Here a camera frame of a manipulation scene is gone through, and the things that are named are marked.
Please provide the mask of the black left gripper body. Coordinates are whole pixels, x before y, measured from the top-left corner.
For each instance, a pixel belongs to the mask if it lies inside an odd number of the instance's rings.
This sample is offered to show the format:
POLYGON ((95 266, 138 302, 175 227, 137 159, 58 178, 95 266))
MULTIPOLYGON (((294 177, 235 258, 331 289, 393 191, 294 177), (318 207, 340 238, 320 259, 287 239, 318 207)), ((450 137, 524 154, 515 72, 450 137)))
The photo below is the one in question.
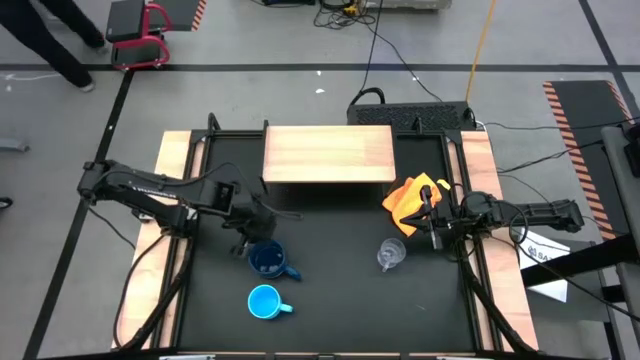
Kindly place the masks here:
POLYGON ((222 228, 236 230, 250 241, 271 239, 276 228, 275 214, 258 195, 251 195, 250 201, 232 205, 222 228))

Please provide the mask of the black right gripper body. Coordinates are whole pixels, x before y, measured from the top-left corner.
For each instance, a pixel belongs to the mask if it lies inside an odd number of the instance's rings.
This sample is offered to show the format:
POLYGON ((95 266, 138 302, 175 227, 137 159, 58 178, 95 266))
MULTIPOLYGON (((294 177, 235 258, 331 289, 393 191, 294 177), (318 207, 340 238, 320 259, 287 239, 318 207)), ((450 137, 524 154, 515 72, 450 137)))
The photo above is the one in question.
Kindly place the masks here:
POLYGON ((429 185, 422 187, 422 219, 426 221, 425 232, 431 237, 435 250, 448 250, 459 242, 464 242, 468 235, 462 220, 462 213, 451 207, 433 205, 434 195, 429 185))

